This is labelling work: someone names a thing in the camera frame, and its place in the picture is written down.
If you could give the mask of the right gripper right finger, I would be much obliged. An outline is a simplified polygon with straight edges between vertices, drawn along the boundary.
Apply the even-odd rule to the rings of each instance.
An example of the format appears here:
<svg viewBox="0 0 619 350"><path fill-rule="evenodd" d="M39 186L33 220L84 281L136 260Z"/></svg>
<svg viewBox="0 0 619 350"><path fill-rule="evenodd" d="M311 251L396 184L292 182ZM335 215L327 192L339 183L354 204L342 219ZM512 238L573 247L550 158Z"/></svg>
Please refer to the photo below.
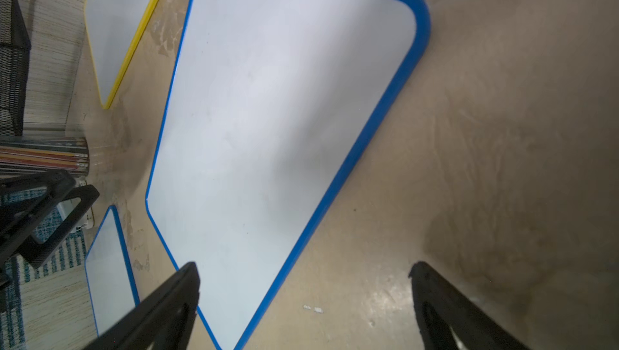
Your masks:
<svg viewBox="0 0 619 350"><path fill-rule="evenodd" d="M526 349L425 261L409 272L414 312L426 349Z"/></svg>

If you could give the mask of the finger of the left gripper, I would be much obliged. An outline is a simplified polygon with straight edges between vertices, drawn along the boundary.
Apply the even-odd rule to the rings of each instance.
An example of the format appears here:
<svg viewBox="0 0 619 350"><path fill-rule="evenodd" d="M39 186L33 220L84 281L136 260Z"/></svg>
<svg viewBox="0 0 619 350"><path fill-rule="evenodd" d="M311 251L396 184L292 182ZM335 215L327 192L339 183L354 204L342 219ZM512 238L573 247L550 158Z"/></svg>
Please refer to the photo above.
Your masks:
<svg viewBox="0 0 619 350"><path fill-rule="evenodd" d="M75 187L75 183L75 179L62 169L1 180L1 198L44 189L38 197L1 205L1 263L18 251L38 224Z"/></svg>
<svg viewBox="0 0 619 350"><path fill-rule="evenodd" d="M63 222L54 230L47 240L41 241L34 235L29 235L19 246L19 253L34 269L45 264L62 241L77 226L78 222L92 207L100 193L93 185L77 186L60 201L60 203L78 200L78 204L64 218Z"/></svg>

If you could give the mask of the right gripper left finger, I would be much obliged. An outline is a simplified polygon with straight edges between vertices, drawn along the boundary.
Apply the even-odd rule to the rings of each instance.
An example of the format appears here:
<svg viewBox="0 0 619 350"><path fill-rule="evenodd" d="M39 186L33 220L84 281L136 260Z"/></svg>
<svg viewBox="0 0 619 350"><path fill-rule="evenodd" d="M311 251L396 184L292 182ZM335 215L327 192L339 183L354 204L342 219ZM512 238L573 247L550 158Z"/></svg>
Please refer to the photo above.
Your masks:
<svg viewBox="0 0 619 350"><path fill-rule="evenodd" d="M86 347L186 349L197 316L200 277L188 262L116 325Z"/></svg>

